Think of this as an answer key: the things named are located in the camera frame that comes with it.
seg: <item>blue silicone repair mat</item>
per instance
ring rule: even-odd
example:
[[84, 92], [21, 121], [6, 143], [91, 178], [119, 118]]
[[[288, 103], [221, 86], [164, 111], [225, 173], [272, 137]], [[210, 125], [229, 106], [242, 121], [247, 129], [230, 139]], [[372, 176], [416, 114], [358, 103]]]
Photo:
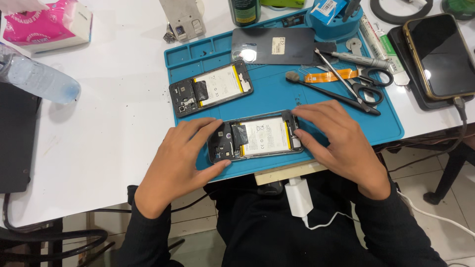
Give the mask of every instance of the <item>blue silicone repair mat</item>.
[[[306, 12], [307, 10], [301, 10], [279, 18], [257, 23], [252, 25], [252, 27], [281, 28], [283, 26], [282, 19], [305, 14]], [[305, 27], [305, 24], [297, 25], [295, 27]], [[355, 34], [354, 37], [363, 40], [359, 32]], [[168, 68], [168, 79], [170, 84], [230, 63], [231, 39], [232, 31], [229, 31], [166, 50], [164, 53], [165, 64]], [[348, 51], [345, 46], [345, 41], [337, 43], [337, 50], [338, 52]], [[361, 48], [361, 53], [364, 56], [369, 54], [364, 42]], [[334, 64], [334, 66], [337, 69], [356, 69], [353, 63], [345, 61], [340, 61], [339, 63]], [[188, 115], [181, 119], [175, 117], [175, 123], [178, 124], [181, 120], [189, 121], [201, 117], [215, 117], [226, 121], [283, 109], [293, 109], [297, 104], [314, 104], [331, 99], [330, 97], [305, 86], [287, 82], [285, 80], [285, 73], [289, 70], [297, 72], [298, 68], [300, 68], [300, 66], [297, 65], [247, 65], [254, 86], [253, 93]], [[307, 71], [311, 73], [323, 72], [315, 67], [309, 68]], [[319, 83], [316, 85], [323, 89], [352, 98], [350, 92], [347, 91], [341, 82]], [[382, 91], [384, 92], [385, 98], [383, 102], [377, 106], [377, 109], [381, 111], [380, 116], [368, 115], [343, 104], [350, 116], [358, 121], [371, 145], [394, 141], [400, 139], [404, 135], [402, 125], [386, 90], [382, 88]], [[326, 137], [316, 129], [313, 124], [303, 119], [300, 119], [299, 121], [302, 129], [310, 132], [320, 143], [328, 144]], [[302, 153], [234, 161], [230, 167], [226, 168], [226, 170], [220, 176], [216, 177], [214, 181], [306, 161], [312, 158], [313, 156], [308, 152], [308, 150], [305, 150]], [[208, 149], [204, 146], [198, 155], [196, 167], [198, 170], [203, 170], [209, 166], [211, 166], [211, 162], [208, 158]]]

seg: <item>black scissors handle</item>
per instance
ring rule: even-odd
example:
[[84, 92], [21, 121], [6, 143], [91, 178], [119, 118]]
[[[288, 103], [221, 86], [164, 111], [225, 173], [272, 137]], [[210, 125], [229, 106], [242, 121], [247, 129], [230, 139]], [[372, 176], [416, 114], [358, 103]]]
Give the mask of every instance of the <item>black scissors handle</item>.
[[[380, 82], [376, 79], [371, 78], [370, 73], [374, 73], [374, 72], [381, 72], [381, 73], [386, 74], [389, 77], [389, 82], [382, 83], [382, 82]], [[360, 78], [362, 80], [365, 80], [367, 82], [370, 82], [374, 86], [383, 86], [383, 87], [387, 87], [387, 86], [391, 85], [392, 82], [394, 81], [394, 76], [391, 74], [391, 72], [389, 72], [386, 69], [380, 68], [380, 67], [368, 67], [368, 68], [362, 69], [361, 70], [361, 75], [358, 76], [358, 78]]]
[[[381, 103], [384, 100], [384, 94], [380, 90], [378, 90], [374, 87], [365, 86], [365, 85], [362, 85], [362, 84], [359, 84], [359, 83], [354, 83], [354, 84], [352, 84], [352, 88], [355, 91], [355, 93], [357, 93], [360, 96], [361, 100], [363, 100], [363, 102], [368, 104], [368, 105], [377, 105], [377, 104]], [[378, 98], [375, 98], [377, 100], [374, 101], [374, 102], [365, 100], [363, 97], [361, 97], [362, 91], [372, 92], [373, 95], [378, 96]]]

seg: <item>black sleeve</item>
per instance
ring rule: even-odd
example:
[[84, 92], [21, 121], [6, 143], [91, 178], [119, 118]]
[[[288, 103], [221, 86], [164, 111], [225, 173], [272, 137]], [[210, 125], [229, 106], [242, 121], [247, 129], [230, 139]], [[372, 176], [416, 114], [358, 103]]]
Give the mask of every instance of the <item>black sleeve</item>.
[[429, 237], [396, 193], [393, 181], [387, 199], [371, 200], [358, 192], [354, 203], [366, 246], [374, 256], [389, 266], [447, 266], [430, 247]]
[[145, 218], [132, 204], [132, 216], [119, 251], [118, 266], [177, 266], [170, 260], [168, 234], [171, 225], [171, 205], [156, 219]]

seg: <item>plastic water bottle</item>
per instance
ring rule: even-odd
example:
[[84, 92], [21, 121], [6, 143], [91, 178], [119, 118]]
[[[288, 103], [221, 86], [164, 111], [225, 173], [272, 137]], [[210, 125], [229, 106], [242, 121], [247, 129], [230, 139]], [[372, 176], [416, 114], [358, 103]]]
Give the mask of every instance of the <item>plastic water bottle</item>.
[[69, 103], [81, 91], [68, 75], [21, 55], [0, 43], [0, 81], [56, 103]]

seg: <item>black phone screen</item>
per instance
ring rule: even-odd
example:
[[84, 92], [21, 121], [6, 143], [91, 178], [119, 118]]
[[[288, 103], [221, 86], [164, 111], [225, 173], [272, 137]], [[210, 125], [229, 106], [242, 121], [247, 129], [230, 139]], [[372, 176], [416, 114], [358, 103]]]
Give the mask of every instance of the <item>black phone screen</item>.
[[411, 21], [408, 29], [435, 96], [475, 93], [475, 68], [452, 16]]

